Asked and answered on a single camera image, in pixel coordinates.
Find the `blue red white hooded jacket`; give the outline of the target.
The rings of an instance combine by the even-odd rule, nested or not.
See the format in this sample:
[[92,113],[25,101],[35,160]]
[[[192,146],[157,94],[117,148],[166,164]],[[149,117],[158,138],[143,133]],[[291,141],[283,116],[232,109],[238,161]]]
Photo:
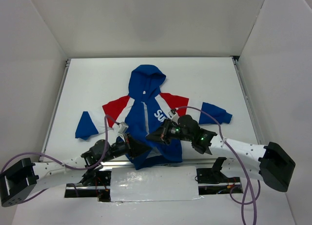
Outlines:
[[134,160],[136,169],[182,162],[181,141],[173,140],[171,144],[165,145],[145,138],[168,118],[171,109],[181,107],[179,116],[189,114],[200,125],[229,124],[232,114],[210,103],[161,92],[160,86],[165,79],[166,75],[154,65],[138,66],[131,72],[128,95],[95,110],[84,111],[75,137],[87,140],[107,129],[116,131],[117,123],[125,122],[129,126],[127,132],[134,139],[152,148],[150,152]]

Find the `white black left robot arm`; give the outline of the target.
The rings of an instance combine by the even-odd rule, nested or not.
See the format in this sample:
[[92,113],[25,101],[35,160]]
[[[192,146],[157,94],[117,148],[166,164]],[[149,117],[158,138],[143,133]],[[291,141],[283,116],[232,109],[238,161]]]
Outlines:
[[102,163],[127,155],[134,160],[148,153],[151,147],[130,135],[118,138],[109,145],[98,140],[88,151],[63,162],[32,162],[23,158],[0,174],[0,201],[2,207],[23,203],[28,196],[63,184],[89,186],[95,182]]

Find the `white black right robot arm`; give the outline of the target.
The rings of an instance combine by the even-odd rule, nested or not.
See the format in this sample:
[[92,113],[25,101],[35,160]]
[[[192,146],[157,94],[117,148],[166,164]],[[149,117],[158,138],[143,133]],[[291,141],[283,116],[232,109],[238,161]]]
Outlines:
[[165,119],[146,138],[166,145],[175,139],[189,141],[195,151],[216,158],[212,176],[218,182],[250,177],[276,191],[287,192],[295,168],[294,160],[279,144],[255,145],[221,137],[201,128],[190,115],[181,116],[176,122]]

